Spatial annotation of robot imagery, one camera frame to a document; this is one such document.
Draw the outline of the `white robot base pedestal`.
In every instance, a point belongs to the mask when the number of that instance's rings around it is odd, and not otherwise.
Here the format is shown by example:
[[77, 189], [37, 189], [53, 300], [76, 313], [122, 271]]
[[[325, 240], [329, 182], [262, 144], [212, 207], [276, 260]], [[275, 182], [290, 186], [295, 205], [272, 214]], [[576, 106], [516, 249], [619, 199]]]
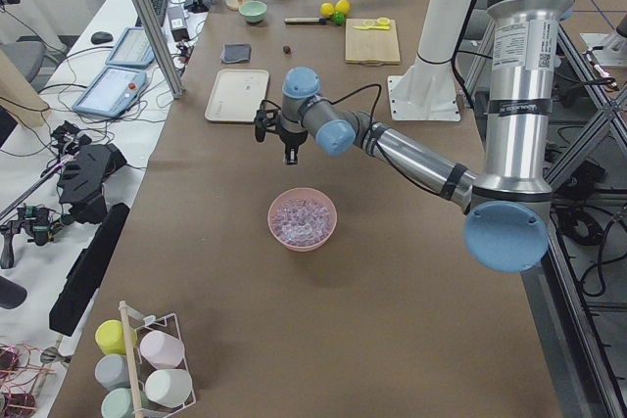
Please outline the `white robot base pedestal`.
[[459, 121], [453, 56], [471, 0], [429, 0], [414, 64], [388, 85], [396, 121]]

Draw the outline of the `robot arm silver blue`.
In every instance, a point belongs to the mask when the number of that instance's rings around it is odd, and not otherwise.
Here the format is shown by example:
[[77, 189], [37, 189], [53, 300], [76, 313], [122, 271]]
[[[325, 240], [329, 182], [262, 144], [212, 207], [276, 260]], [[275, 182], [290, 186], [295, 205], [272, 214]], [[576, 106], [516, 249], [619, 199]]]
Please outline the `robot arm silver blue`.
[[[279, 136], [285, 160], [297, 162], [308, 138], [331, 156], [351, 146], [379, 158], [414, 185], [457, 204], [466, 214], [464, 241], [483, 265], [519, 272], [545, 255], [552, 189], [543, 175], [552, 111], [560, 21], [574, 0], [486, 0], [494, 29], [485, 165], [480, 173], [377, 122], [338, 110], [321, 96], [317, 73], [288, 71], [281, 106], [259, 109], [258, 141]], [[429, 0], [416, 59], [388, 88], [396, 120], [452, 120], [452, 65], [473, 0]]]

